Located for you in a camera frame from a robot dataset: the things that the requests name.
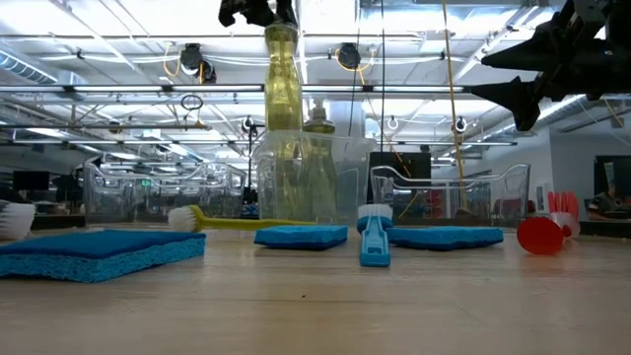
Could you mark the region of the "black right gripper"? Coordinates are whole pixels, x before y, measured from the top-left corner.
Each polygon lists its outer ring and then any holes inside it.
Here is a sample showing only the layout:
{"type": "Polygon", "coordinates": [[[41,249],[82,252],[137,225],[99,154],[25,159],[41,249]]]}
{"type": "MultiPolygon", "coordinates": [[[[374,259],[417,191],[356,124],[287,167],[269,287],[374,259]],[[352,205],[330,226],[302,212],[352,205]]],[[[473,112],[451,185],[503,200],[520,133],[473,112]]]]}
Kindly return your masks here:
{"type": "Polygon", "coordinates": [[[631,93],[631,0],[567,0],[532,37],[485,56],[481,63],[501,69],[540,69],[531,82],[473,86],[470,92],[509,110],[518,131],[530,131],[539,99],[560,101],[584,94],[631,93]]]}

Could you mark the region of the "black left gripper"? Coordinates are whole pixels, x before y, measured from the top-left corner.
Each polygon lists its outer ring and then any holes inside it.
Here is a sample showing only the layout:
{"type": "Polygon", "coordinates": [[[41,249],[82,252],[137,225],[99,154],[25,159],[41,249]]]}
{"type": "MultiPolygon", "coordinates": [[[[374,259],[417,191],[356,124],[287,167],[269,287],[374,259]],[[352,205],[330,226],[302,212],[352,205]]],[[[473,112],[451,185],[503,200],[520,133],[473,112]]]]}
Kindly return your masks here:
{"type": "MultiPolygon", "coordinates": [[[[275,15],[270,9],[267,0],[222,0],[218,14],[218,20],[222,26],[233,25],[235,15],[241,14],[250,25],[267,27],[275,21],[275,15]]],[[[276,16],[285,24],[296,26],[298,24],[293,0],[276,0],[276,16]]]]}

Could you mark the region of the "clear yellow-green soap pump bottle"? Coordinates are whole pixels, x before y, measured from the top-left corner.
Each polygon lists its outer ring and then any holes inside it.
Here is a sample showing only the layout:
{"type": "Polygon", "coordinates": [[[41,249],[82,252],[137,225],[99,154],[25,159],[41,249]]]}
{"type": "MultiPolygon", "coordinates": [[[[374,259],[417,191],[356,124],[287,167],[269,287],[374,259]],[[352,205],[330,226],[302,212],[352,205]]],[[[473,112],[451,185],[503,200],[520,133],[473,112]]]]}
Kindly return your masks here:
{"type": "Polygon", "coordinates": [[[265,28],[270,63],[265,80],[265,118],[275,143],[278,219],[299,220],[298,173],[294,166],[297,143],[285,131],[303,127],[302,82],[295,63],[298,30],[280,21],[265,28]]]}
{"type": "MultiPolygon", "coordinates": [[[[327,119],[323,99],[315,99],[310,119],[303,130],[308,133],[333,135],[335,124],[327,119]]],[[[336,171],[329,138],[307,141],[305,178],[310,216],[319,224],[334,224],[336,214],[336,171]]]]}

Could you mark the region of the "red dish brush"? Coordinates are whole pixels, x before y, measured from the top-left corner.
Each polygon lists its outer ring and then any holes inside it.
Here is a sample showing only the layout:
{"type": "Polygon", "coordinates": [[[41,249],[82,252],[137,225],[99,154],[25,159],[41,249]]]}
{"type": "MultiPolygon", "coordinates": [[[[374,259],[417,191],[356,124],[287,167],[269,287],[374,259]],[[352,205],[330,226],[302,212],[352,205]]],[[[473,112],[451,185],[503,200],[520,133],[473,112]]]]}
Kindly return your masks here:
{"type": "Polygon", "coordinates": [[[573,191],[549,192],[548,213],[518,225],[520,246],[535,255],[555,255],[581,233],[579,203],[573,191]]]}

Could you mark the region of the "light blue sponge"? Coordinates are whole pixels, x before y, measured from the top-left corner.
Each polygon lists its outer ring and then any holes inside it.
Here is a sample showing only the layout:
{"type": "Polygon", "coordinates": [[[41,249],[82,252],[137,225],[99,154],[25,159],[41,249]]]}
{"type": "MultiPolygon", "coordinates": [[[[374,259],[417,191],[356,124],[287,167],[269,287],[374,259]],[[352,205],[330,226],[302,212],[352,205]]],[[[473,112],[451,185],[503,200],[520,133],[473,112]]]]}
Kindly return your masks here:
{"type": "Polygon", "coordinates": [[[390,228],[386,233],[393,245],[433,251],[484,248],[504,240],[501,229],[489,227],[390,228]]]}
{"type": "Polygon", "coordinates": [[[347,235],[346,226],[277,226],[258,230],[254,242],[271,249],[325,250],[345,243],[347,235]]]}

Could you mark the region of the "blue dish brush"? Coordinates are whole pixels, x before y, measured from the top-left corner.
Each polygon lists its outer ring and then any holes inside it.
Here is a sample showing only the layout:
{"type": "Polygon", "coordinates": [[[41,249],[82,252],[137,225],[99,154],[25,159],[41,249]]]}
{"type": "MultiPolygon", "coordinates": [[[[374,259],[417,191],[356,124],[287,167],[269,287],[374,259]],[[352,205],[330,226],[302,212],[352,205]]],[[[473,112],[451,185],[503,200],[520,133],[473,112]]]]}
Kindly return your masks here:
{"type": "Polygon", "coordinates": [[[387,230],[392,227],[392,209],[385,204],[367,204],[358,208],[356,228],[360,234],[359,260],[365,267],[389,267],[387,230]]]}

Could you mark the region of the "yellow-green dish brush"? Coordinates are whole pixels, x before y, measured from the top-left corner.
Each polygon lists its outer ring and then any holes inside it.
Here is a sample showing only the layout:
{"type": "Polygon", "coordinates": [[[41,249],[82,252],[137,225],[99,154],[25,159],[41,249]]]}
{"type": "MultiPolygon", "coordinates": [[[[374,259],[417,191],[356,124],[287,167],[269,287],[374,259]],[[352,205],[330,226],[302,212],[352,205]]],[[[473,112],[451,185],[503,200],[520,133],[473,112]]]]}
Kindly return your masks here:
{"type": "Polygon", "coordinates": [[[197,205],[178,207],[168,215],[169,226],[177,232],[201,232],[205,229],[256,231],[276,226],[311,226],[315,222],[278,219],[228,219],[210,218],[197,205]]]}

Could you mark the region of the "dark blue sponge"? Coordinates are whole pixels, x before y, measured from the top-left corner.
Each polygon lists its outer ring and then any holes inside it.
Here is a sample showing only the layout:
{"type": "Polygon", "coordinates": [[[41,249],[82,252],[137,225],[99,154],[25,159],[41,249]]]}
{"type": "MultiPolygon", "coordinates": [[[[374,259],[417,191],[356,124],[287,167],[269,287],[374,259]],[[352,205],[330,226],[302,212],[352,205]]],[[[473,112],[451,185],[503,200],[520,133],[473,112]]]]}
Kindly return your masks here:
{"type": "Polygon", "coordinates": [[[201,233],[103,230],[0,247],[0,278],[36,276],[99,283],[204,254],[201,233]]]}

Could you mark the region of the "shallow clear plastic bin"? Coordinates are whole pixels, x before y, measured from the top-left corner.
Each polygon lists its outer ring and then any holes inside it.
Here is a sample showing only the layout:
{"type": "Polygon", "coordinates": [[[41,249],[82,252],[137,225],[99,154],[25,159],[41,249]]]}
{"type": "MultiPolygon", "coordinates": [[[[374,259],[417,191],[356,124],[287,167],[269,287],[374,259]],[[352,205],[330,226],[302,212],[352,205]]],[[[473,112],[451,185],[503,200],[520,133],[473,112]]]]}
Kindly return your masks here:
{"type": "Polygon", "coordinates": [[[245,172],[220,163],[86,163],[86,223],[165,223],[171,210],[187,205],[209,217],[236,218],[245,180],[245,172]]]}
{"type": "Polygon", "coordinates": [[[530,165],[498,175],[411,178],[395,169],[371,169],[373,201],[392,211],[397,226],[515,227],[528,213],[530,165]]]}

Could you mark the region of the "black rectangular screen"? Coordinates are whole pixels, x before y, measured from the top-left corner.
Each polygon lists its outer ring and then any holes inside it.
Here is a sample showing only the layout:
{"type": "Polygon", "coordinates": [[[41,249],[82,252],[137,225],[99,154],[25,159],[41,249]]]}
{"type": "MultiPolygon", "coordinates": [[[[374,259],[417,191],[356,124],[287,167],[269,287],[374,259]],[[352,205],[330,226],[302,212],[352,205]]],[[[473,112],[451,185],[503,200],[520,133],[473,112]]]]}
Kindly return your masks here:
{"type": "Polygon", "coordinates": [[[393,219],[425,217],[427,191],[432,177],[432,157],[427,152],[373,152],[370,155],[369,200],[389,205],[393,219]]]}

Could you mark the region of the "person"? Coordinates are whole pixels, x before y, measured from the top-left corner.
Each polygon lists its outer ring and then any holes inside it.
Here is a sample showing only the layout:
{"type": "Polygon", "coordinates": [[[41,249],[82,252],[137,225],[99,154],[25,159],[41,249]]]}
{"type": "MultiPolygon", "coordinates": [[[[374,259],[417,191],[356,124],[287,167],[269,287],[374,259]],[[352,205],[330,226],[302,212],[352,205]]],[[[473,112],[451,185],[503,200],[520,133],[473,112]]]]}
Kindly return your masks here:
{"type": "Polygon", "coordinates": [[[631,218],[631,205],[622,203],[612,179],[607,184],[607,190],[596,194],[589,201],[587,213],[592,221],[624,220],[631,218]]]}

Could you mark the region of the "long ceiling light strip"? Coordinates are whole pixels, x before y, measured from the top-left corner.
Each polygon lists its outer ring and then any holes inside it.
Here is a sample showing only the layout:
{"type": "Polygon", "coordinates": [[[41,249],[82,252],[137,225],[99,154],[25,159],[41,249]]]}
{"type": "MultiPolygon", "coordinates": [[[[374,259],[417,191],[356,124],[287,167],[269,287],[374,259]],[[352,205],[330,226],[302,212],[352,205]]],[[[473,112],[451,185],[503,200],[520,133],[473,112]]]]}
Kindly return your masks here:
{"type": "MultiPolygon", "coordinates": [[[[303,85],[306,93],[448,93],[448,86],[403,86],[403,85],[303,85]]],[[[255,85],[37,85],[0,86],[0,93],[259,93],[264,91],[262,84],[255,85]]]]}

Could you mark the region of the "small black monitor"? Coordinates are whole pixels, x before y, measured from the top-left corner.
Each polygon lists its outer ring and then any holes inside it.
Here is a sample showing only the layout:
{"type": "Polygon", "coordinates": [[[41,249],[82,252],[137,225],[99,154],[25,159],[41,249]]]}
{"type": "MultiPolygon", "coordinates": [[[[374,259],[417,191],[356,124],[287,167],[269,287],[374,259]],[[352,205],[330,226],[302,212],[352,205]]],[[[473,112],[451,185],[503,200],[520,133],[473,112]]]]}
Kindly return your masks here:
{"type": "Polygon", "coordinates": [[[13,171],[12,186],[17,191],[48,190],[49,179],[46,171],[13,171]]]}

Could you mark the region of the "dark desk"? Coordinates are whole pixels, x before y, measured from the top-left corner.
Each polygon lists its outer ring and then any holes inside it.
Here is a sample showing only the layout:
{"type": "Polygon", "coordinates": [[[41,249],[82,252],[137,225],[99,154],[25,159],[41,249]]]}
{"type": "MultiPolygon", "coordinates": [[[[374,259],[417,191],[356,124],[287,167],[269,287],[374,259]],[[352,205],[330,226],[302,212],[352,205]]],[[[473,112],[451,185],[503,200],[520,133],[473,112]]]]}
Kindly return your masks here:
{"type": "Polygon", "coordinates": [[[85,226],[84,215],[35,215],[31,229],[37,231],[84,228],[85,226]]]}

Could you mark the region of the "black wall screen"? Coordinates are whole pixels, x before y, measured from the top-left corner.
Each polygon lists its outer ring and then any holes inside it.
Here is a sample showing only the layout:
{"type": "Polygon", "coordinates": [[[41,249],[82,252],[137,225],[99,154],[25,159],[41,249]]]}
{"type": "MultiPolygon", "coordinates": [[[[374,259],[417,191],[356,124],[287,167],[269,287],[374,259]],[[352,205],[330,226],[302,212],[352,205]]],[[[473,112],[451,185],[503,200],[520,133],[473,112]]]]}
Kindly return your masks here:
{"type": "Polygon", "coordinates": [[[622,203],[631,205],[631,156],[596,156],[594,193],[607,190],[607,184],[612,179],[622,203]]]}

